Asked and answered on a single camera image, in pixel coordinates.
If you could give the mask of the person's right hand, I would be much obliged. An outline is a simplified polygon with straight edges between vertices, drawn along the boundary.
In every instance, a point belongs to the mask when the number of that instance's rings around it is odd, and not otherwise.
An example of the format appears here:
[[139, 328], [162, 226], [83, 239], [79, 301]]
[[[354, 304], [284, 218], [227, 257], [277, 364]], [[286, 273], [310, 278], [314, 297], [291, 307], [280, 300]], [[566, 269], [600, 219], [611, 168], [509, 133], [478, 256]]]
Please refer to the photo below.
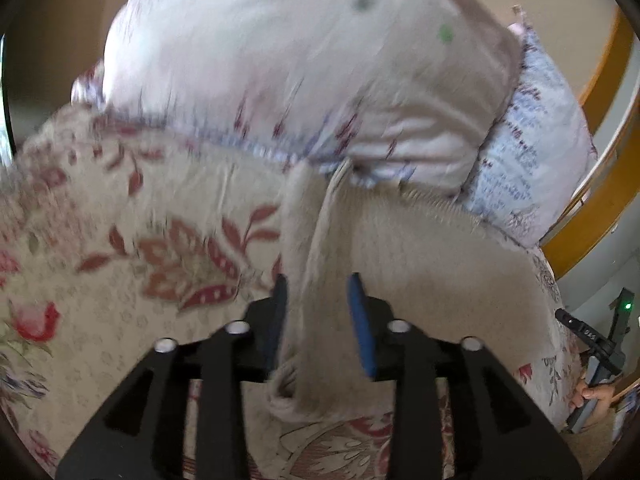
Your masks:
[[585, 422], [586, 426], [593, 426], [605, 419], [614, 398], [615, 386], [612, 384], [601, 384], [590, 388], [583, 380], [578, 382], [573, 396], [570, 399], [570, 408], [581, 408], [587, 401], [596, 400], [591, 415]]

